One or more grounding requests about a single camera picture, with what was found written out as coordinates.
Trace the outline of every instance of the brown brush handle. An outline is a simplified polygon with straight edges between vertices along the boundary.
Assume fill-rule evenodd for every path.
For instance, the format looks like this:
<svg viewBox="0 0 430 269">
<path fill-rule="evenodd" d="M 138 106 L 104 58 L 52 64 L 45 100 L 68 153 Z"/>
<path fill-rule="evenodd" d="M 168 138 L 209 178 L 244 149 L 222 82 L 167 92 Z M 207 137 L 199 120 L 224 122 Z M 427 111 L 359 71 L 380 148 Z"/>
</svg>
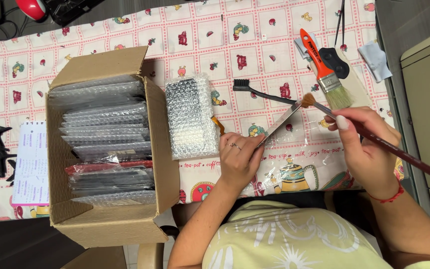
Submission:
<svg viewBox="0 0 430 269">
<path fill-rule="evenodd" d="M 391 152 L 392 154 L 398 156 L 399 158 L 403 159 L 404 161 L 414 165 L 415 167 L 422 170 L 424 173 L 427 173 L 428 175 L 430 175 L 430 166 L 429 165 L 427 165 L 426 163 L 422 162 L 421 160 L 415 158 L 414 156 L 408 154 L 407 152 L 399 149 L 395 145 L 387 142 L 386 140 L 379 138 L 378 136 L 376 136 L 372 132 L 365 129 L 361 123 L 358 123 L 355 121 L 352 121 L 352 122 L 353 122 L 354 126 L 356 127 L 356 131 L 358 132 L 358 134 L 362 135 L 364 138 L 369 139 L 373 143 L 379 145 L 383 149 Z"/>
</svg>

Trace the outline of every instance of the paper sheet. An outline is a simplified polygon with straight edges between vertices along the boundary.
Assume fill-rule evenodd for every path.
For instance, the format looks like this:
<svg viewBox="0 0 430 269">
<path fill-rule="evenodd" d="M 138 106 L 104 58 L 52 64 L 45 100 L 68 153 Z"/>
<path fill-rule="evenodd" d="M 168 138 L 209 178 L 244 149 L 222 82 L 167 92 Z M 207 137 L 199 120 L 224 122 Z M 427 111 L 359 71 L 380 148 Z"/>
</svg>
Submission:
<svg viewBox="0 0 430 269">
<path fill-rule="evenodd" d="M 47 175 L 46 124 L 22 123 L 14 175 L 13 206 L 49 205 Z"/>
</svg>

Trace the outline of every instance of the small black brush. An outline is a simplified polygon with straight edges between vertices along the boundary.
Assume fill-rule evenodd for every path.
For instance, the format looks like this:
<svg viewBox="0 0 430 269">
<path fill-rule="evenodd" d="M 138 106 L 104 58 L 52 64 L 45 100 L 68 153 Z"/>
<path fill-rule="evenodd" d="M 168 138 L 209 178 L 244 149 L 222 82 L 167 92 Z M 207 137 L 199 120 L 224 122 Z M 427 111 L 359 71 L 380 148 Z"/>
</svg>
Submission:
<svg viewBox="0 0 430 269">
<path fill-rule="evenodd" d="M 234 79 L 233 80 L 233 90 L 234 91 L 249 91 L 249 92 L 251 92 L 253 94 L 256 94 L 256 95 L 258 95 L 260 97 L 267 98 L 267 99 L 270 99 L 270 100 L 274 100 L 274 101 L 278 101 L 278 102 L 283 102 L 283 103 L 287 103 L 287 104 L 290 104 L 290 105 L 296 104 L 295 100 L 286 99 L 286 98 L 283 98 L 283 97 L 278 97 L 278 96 L 269 95 L 269 94 L 266 94 L 266 93 L 259 92 L 256 89 L 251 88 L 249 86 L 249 84 L 250 84 L 250 80 L 249 79 Z"/>
</svg>

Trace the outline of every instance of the woman's left hand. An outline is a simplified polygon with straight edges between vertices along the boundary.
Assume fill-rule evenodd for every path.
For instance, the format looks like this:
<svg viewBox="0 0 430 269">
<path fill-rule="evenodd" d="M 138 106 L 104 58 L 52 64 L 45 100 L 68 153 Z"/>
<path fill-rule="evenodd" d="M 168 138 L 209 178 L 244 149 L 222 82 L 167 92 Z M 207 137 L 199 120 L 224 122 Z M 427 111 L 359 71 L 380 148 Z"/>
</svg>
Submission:
<svg viewBox="0 0 430 269">
<path fill-rule="evenodd" d="M 222 180 L 240 193 L 255 176 L 260 167 L 264 145 L 257 146 L 265 137 L 244 137 L 236 133 L 226 133 L 220 138 L 220 166 Z"/>
</svg>

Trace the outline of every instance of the pink checkered tablecloth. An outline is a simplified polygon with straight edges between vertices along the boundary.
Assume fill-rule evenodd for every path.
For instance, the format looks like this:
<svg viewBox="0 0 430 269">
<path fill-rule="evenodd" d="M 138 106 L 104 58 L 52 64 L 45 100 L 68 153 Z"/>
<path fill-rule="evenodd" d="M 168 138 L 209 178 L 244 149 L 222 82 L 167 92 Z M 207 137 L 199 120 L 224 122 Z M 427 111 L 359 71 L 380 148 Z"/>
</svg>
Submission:
<svg viewBox="0 0 430 269">
<path fill-rule="evenodd" d="M 375 83 L 357 51 L 376 39 L 373 3 L 346 1 L 344 53 L 371 96 L 372 108 L 392 125 L 385 85 Z M 207 0 L 0 42 L 0 126 L 13 127 L 3 141 L 17 153 L 19 124 L 45 120 L 44 94 L 72 57 L 147 45 L 144 76 L 163 88 L 164 79 L 207 73 L 213 109 L 225 130 L 257 135 L 287 105 L 234 93 L 233 79 L 248 78 L 254 89 L 293 100 L 311 92 L 326 103 L 293 40 L 304 28 L 316 34 L 320 47 L 333 47 L 340 6 L 341 0 Z M 303 109 L 277 131 L 277 144 L 265 151 L 257 176 L 242 195 L 289 191 L 290 186 L 272 181 L 281 171 L 303 171 L 308 190 L 356 186 L 346 171 L 339 136 L 327 131 L 322 117 L 317 109 Z M 181 160 L 181 202 L 204 199 L 219 173 L 217 158 Z M 12 187 L 0 179 L 0 220 L 30 218 L 31 208 L 13 207 L 11 195 Z"/>
</svg>

